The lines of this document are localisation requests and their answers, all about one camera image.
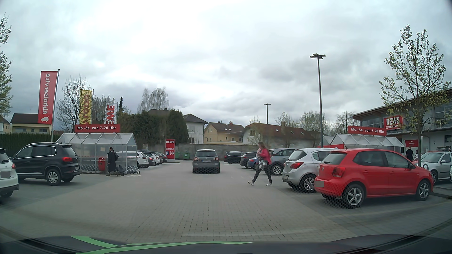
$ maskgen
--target black coat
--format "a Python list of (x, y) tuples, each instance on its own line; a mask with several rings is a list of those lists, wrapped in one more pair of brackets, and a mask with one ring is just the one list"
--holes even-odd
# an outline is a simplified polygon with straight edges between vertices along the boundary
[(113, 172), (117, 169), (116, 168), (116, 153), (114, 151), (108, 152), (107, 169), (108, 169), (108, 172)]

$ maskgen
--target person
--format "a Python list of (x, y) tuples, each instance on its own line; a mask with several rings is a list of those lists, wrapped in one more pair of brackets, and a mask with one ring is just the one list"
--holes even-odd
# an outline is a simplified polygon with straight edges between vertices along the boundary
[(413, 150), (411, 149), (411, 147), (408, 147), (405, 155), (406, 155), (407, 159), (409, 159), (410, 161), (413, 161)]
[(110, 147), (110, 151), (107, 153), (107, 176), (110, 176), (111, 172), (115, 172), (116, 176), (118, 176), (118, 170), (116, 168), (118, 157), (115, 151), (113, 151), (113, 147)]
[[(260, 171), (264, 171), (265, 174), (268, 177), (268, 184), (267, 186), (273, 186), (272, 183), (272, 176), (270, 175), (270, 170), (268, 168), (268, 166), (271, 163), (271, 158), (270, 158), (270, 152), (268, 151), (268, 149), (265, 147), (263, 142), (259, 142), (259, 150), (257, 151), (256, 155), (259, 158), (259, 167), (256, 169), (256, 174), (254, 174), (254, 178), (253, 181), (248, 181), (249, 184), (254, 185), (254, 183), (256, 182), (257, 177), (259, 176)], [(263, 167), (261, 168), (261, 161), (266, 161), (267, 164), (263, 165)]]

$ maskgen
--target blurred license plate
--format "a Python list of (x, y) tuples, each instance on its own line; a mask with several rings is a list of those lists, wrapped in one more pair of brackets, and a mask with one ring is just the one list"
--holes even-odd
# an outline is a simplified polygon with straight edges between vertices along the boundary
[(315, 187), (325, 187), (325, 181), (319, 181), (319, 180), (316, 180), (316, 181), (314, 182), (314, 186), (315, 186)]

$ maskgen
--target gray car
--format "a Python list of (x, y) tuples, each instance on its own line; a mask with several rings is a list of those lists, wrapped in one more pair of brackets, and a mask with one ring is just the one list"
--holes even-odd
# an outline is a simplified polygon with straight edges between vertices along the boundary
[(296, 149), (287, 159), (282, 173), (283, 182), (305, 193), (314, 193), (314, 180), (319, 174), (320, 162), (335, 148)]
[(193, 158), (193, 174), (214, 172), (220, 173), (220, 161), (213, 149), (200, 149)]

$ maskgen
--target red car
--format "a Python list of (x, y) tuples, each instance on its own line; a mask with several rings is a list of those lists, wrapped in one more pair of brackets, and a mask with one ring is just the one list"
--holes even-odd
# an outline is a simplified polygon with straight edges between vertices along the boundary
[(334, 150), (321, 162), (315, 190), (326, 199), (341, 198), (348, 208), (365, 198), (415, 195), (427, 200), (433, 177), (402, 155), (381, 149)]

